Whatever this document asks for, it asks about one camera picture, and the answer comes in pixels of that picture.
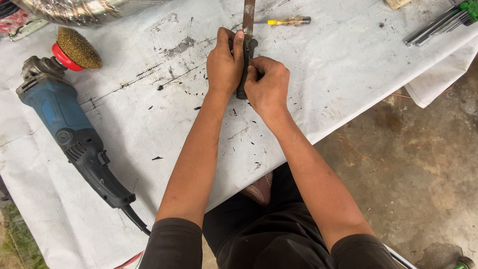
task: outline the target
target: table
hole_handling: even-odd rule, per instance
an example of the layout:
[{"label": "table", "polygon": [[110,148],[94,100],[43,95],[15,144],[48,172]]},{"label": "table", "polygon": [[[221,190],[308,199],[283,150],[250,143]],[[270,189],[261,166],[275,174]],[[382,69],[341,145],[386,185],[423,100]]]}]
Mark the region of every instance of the table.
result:
[{"label": "table", "polygon": [[[238,30],[242,5],[175,0],[100,28],[79,29],[104,67],[68,71],[66,80],[105,143],[111,171],[136,193],[132,207],[149,227],[198,113],[194,108],[207,92],[206,57],[217,28]],[[448,5],[421,0],[393,11],[381,0],[261,0],[258,20],[298,14],[313,20],[299,28],[257,25],[255,53],[290,69],[289,110],[315,143],[477,36],[478,24],[436,36],[423,47],[403,44]],[[142,251],[147,236],[101,201],[15,94],[23,61],[50,57],[56,28],[51,24],[15,43],[0,40],[0,174],[51,269],[111,269]],[[232,98],[208,210],[284,161],[247,101]]]}]

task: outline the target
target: plastic wrap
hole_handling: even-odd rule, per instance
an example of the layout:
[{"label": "plastic wrap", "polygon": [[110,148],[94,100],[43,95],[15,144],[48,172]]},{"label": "plastic wrap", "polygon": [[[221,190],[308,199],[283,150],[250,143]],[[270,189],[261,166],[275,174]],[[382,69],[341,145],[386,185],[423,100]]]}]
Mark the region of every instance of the plastic wrap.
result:
[{"label": "plastic wrap", "polygon": [[38,17],[67,26],[95,26],[169,0],[11,0]]}]

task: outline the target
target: wooden block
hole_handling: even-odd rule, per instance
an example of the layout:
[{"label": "wooden block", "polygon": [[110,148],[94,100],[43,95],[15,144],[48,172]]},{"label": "wooden block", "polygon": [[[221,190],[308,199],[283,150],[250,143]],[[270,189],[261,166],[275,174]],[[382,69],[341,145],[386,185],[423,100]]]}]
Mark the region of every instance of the wooden block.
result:
[{"label": "wooden block", "polygon": [[411,0],[385,0],[387,4],[391,7],[391,9],[397,9],[404,4],[410,2]]}]

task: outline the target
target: forearm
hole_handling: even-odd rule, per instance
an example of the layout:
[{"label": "forearm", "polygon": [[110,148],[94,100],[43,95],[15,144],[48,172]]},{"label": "forearm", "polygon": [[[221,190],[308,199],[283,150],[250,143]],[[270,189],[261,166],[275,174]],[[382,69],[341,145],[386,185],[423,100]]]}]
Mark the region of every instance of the forearm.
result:
[{"label": "forearm", "polygon": [[354,199],[288,112],[267,122],[285,154],[302,198],[327,248],[352,234],[373,235]]},{"label": "forearm", "polygon": [[156,221],[182,218],[202,227],[217,165],[228,96],[207,94],[169,178]]}]

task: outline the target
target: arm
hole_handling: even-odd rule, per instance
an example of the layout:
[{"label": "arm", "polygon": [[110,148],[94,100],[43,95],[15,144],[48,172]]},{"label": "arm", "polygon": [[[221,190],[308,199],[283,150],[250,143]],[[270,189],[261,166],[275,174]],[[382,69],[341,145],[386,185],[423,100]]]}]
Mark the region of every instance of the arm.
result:
[{"label": "arm", "polygon": [[[302,134],[287,110],[289,70],[266,57],[252,59],[248,70],[244,89],[249,102],[279,141],[328,250],[348,235],[374,235],[344,184]],[[259,73],[264,74],[260,80]]]},{"label": "arm", "polygon": [[242,30],[234,34],[219,28],[217,32],[216,47],[206,64],[209,91],[169,178],[156,221],[181,218],[202,227],[216,172],[222,118],[244,66],[243,40]]}]

